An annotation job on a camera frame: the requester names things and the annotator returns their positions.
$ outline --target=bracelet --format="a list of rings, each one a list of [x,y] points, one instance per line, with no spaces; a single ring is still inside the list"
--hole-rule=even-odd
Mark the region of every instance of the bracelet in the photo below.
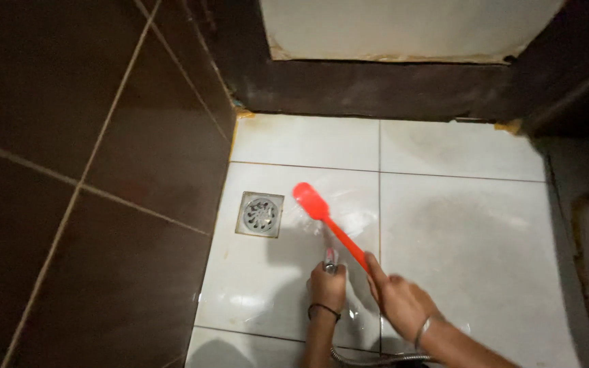
[[[311,319],[310,316],[310,311],[313,309],[314,306],[321,306],[322,308],[328,310],[329,312],[333,313],[334,316],[336,316],[336,323],[338,323],[339,321],[339,317],[340,317],[340,313],[337,313],[335,310],[332,310],[331,308],[329,308],[328,306],[325,306],[323,304],[319,304],[319,303],[313,303],[308,307],[308,320]]]
[[[424,324],[422,324],[422,326],[418,330],[417,334],[415,334],[415,351],[420,351],[421,335],[424,335],[424,332],[426,332],[426,331],[429,330],[429,328],[431,326],[431,320],[433,318],[439,318],[441,320],[444,319],[444,318],[438,317],[438,316],[428,316],[428,317],[426,317],[426,320],[424,320]]]

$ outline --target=floor drain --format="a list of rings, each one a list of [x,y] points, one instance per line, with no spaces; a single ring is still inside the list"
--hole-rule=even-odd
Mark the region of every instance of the floor drain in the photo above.
[[[242,220],[250,231],[266,232],[272,230],[276,223],[276,205],[267,198],[252,200],[245,207]]]
[[[276,238],[279,235],[284,198],[265,193],[242,193],[236,232]]]

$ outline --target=silicone spatula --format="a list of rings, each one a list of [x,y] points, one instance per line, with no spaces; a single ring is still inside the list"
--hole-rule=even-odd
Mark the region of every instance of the silicone spatula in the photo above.
[[[329,216],[329,205],[319,196],[317,191],[308,183],[299,183],[295,185],[292,190],[292,196],[304,208],[310,218],[313,220],[321,220],[331,231],[335,234],[338,239],[347,247],[349,253],[356,258],[356,261],[363,266],[364,270],[367,271],[367,262],[365,262],[365,253],[359,248],[351,238],[345,234],[340,227],[333,222]]]

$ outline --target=person's hand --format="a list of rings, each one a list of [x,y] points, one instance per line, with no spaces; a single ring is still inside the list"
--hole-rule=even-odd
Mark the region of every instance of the person's hand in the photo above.
[[[429,294],[417,284],[397,274],[386,276],[372,253],[365,252],[365,259],[370,270],[367,281],[372,297],[401,337],[412,342],[427,318],[442,317]]]
[[[347,268],[344,264],[338,265],[338,270],[333,274],[324,271],[324,263],[320,262],[310,272],[311,303],[319,303],[328,306],[340,313],[344,307],[346,294]]]

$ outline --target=black wristband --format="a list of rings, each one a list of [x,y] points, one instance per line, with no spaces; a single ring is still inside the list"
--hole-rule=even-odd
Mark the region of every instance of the black wristband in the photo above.
[[[339,321],[339,317],[340,317],[340,313],[337,313],[335,310],[332,310],[331,308],[329,308],[328,306],[325,306],[323,304],[319,304],[319,303],[313,303],[308,307],[308,319],[310,320],[310,310],[313,309],[314,306],[321,306],[322,308],[328,310],[329,312],[333,313],[334,316],[336,316],[336,323],[338,323]]]

